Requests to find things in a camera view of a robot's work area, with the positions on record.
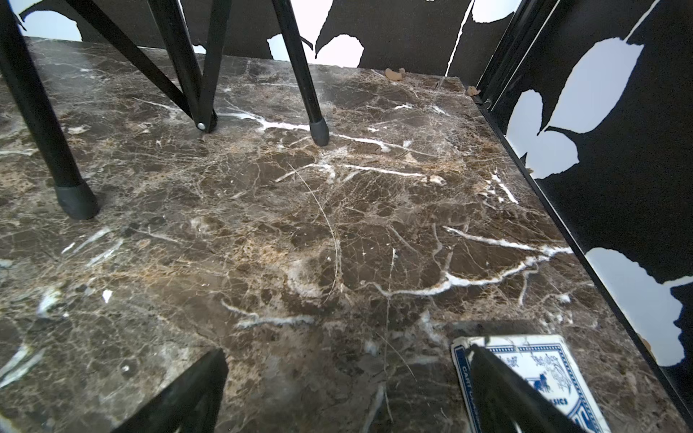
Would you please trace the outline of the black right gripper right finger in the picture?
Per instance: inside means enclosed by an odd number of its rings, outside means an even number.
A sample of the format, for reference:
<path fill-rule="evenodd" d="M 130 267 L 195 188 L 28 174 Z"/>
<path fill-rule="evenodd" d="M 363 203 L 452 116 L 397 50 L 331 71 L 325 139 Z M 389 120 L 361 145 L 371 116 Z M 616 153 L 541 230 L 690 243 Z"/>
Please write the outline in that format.
<path fill-rule="evenodd" d="M 473 345 L 468 353 L 472 400 L 483 433 L 582 431 L 488 349 Z"/>

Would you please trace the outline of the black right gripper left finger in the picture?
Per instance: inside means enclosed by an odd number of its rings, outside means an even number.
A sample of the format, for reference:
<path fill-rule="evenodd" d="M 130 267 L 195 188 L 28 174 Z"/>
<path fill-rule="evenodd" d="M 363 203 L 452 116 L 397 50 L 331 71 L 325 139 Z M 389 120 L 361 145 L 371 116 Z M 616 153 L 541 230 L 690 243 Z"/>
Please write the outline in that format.
<path fill-rule="evenodd" d="M 227 375 L 223 350 L 211 350 L 115 431 L 212 432 L 218 422 Z"/>

